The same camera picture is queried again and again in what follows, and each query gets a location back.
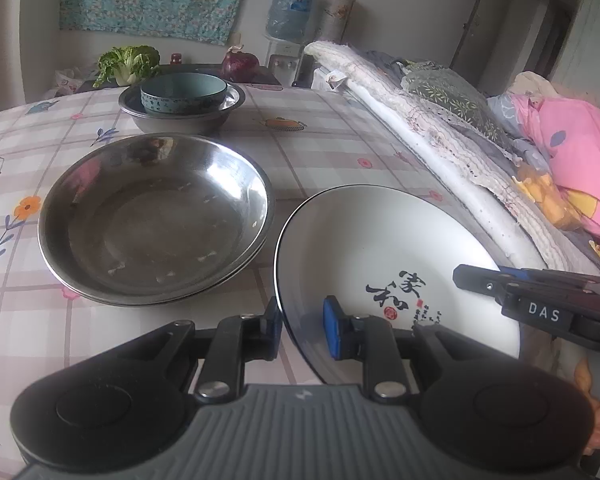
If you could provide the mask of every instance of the table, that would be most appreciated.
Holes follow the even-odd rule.
[[[178,303],[124,308],[82,298],[46,268],[36,238],[52,184],[97,147],[140,134],[118,107],[121,89],[79,93],[0,112],[0,478],[23,466],[9,425],[16,396],[33,381],[175,319],[199,328],[262,312],[273,295],[275,244],[307,197],[343,184],[408,190],[452,214],[496,254],[498,248],[423,165],[366,108],[334,92],[245,86],[246,101],[219,133],[257,161],[275,191],[267,240],[247,268]],[[283,331],[275,361],[246,365],[251,383],[318,379]]]
[[[176,72],[200,72],[203,74],[214,75],[220,77],[221,63],[182,63],[182,64],[168,64],[160,65],[160,72],[162,74],[171,74]],[[95,80],[85,81],[80,88],[77,89],[76,93],[90,92],[92,90],[99,90],[104,88],[118,88],[117,83],[107,82],[104,83],[100,88],[94,88],[93,83]],[[251,85],[272,85],[282,86],[280,81],[276,79],[273,72],[266,66],[259,66]]]

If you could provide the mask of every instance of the cylindrical container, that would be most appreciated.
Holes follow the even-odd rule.
[[[273,0],[267,34],[279,40],[302,43],[312,0]]]
[[[356,0],[329,0],[320,17],[318,40],[340,43]]]

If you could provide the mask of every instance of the hand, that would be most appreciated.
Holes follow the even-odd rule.
[[[591,397],[592,377],[589,371],[589,362],[586,358],[582,359],[576,366],[573,374],[576,386],[585,394],[596,415],[596,427],[589,439],[587,447],[584,450],[585,455],[590,455],[596,449],[600,449],[600,402]]]

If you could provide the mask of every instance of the metal screw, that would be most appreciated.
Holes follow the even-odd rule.
[[[407,387],[395,381],[384,381],[376,384],[374,391],[383,399],[395,399],[395,397],[404,395],[407,392]]]
[[[212,381],[210,383],[204,383],[198,388],[198,393],[207,399],[215,399],[216,397],[222,397],[231,391],[227,383],[222,381]]]

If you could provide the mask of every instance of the white ceramic plate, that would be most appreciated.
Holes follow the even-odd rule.
[[[329,294],[346,314],[382,316],[405,329],[439,322],[518,357],[517,322],[492,298],[457,288],[459,264],[498,269],[469,231],[430,203],[387,187],[336,187],[286,222],[274,262],[276,297],[291,336],[327,383],[362,380],[360,363],[330,357],[322,328]]]

